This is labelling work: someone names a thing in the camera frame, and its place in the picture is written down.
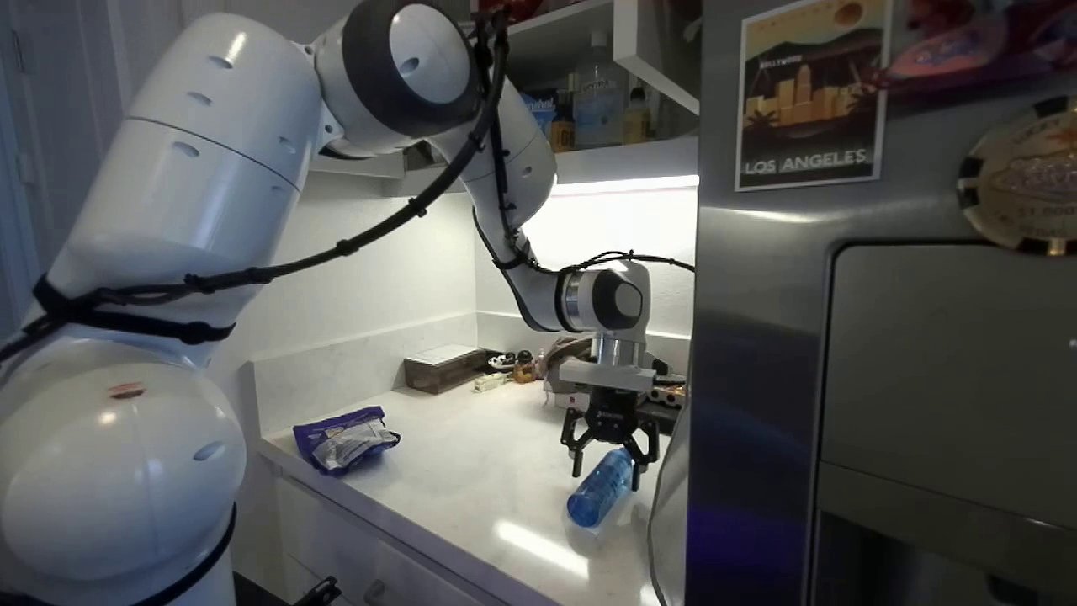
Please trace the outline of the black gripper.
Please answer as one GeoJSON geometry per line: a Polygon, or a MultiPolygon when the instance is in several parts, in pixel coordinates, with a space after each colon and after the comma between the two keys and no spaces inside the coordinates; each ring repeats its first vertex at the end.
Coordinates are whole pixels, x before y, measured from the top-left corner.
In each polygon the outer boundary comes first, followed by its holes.
{"type": "Polygon", "coordinates": [[[582,475],[582,447],[590,441],[628,445],[635,490],[654,464],[657,423],[646,416],[646,396],[639,392],[593,388],[578,403],[564,408],[557,441],[569,447],[573,477],[582,475]]]}

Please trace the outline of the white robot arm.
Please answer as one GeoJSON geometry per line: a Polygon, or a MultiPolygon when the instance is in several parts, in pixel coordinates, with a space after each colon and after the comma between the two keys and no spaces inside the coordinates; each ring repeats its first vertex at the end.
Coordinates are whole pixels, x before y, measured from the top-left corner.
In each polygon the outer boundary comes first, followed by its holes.
{"type": "Polygon", "coordinates": [[[582,334],[596,409],[649,385],[649,280],[535,260],[553,149],[509,78],[502,14],[352,0],[298,45],[204,14],[160,54],[4,349],[0,567],[41,606],[233,606],[247,436],[207,357],[285,275],[314,159],[431,145],[529,328],[582,334]]]}

